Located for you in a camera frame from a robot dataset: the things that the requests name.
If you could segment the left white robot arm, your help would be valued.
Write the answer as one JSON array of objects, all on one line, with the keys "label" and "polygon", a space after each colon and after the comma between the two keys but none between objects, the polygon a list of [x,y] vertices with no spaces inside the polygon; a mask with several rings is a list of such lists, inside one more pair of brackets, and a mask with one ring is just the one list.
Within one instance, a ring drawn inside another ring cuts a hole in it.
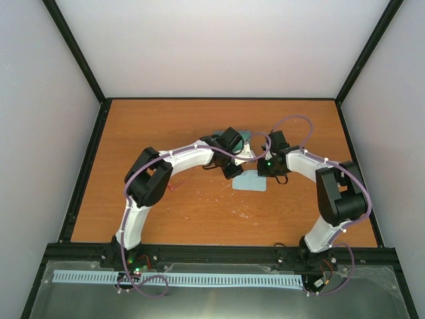
[{"label": "left white robot arm", "polygon": [[137,262],[136,247],[141,243],[147,215],[163,198],[174,175],[199,166],[205,170],[220,168],[226,179],[236,177],[243,172],[238,156],[248,145],[239,132],[228,128],[174,150],[145,148],[124,178],[126,208],[112,240],[115,260],[126,268]]}]

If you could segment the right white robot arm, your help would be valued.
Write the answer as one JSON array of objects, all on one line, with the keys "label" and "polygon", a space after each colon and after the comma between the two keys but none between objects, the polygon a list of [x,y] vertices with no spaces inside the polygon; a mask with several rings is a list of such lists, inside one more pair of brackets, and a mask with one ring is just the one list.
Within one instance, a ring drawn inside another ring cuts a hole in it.
[{"label": "right white robot arm", "polygon": [[258,175],[280,177],[298,173],[316,185],[319,217],[312,229],[299,240],[295,261],[303,268],[317,266],[333,247],[336,238],[371,213],[371,199],[358,167],[351,161],[338,163],[321,158],[300,146],[290,146],[283,132],[267,135],[262,149],[266,155],[257,161]]}]

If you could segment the blue cleaning cloth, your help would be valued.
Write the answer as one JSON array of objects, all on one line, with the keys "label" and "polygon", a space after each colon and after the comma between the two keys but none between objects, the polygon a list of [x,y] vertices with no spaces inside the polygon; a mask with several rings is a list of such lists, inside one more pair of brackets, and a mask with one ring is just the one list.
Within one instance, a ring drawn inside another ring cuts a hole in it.
[{"label": "blue cleaning cloth", "polygon": [[232,179],[232,188],[240,191],[266,191],[267,179],[259,176],[257,170],[246,170]]}]

